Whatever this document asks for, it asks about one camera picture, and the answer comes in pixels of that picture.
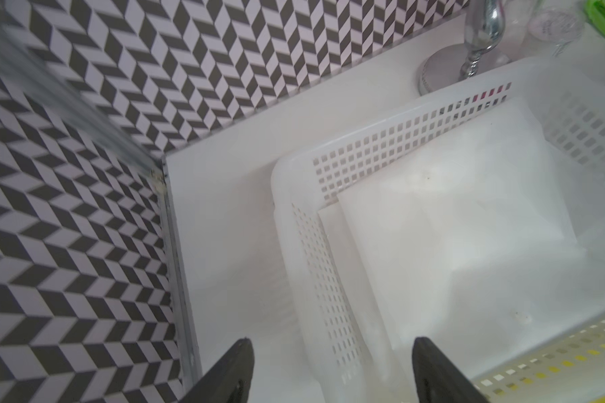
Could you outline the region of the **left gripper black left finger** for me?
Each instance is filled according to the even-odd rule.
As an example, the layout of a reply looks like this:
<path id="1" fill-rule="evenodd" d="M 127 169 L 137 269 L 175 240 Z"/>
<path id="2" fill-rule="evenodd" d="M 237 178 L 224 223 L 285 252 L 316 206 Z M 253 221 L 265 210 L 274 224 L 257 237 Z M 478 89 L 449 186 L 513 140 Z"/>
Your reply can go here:
<path id="1" fill-rule="evenodd" d="M 238 339 L 179 402 L 247 403 L 254 369 L 252 342 Z"/>

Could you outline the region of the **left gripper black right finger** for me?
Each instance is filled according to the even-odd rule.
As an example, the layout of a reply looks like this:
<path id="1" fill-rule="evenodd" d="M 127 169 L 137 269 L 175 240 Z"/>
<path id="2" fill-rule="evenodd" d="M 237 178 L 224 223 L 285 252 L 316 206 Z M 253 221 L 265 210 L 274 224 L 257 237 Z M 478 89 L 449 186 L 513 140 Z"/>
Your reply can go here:
<path id="1" fill-rule="evenodd" d="M 419 402 L 487 403 L 487 399 L 429 338 L 415 339 L 412 364 Z"/>

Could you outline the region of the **white plastic perforated basket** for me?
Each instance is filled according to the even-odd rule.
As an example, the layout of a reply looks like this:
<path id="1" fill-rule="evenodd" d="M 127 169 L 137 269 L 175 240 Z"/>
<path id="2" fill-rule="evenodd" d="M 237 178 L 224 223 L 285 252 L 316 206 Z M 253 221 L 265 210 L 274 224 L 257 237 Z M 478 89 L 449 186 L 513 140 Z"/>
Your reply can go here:
<path id="1" fill-rule="evenodd" d="M 393 397 L 376 374 L 320 213 L 341 191 L 515 97 L 562 153 L 605 185 L 605 85 L 537 58 L 424 95 L 277 162 L 272 172 L 277 236 L 309 363 L 327 402 Z"/>

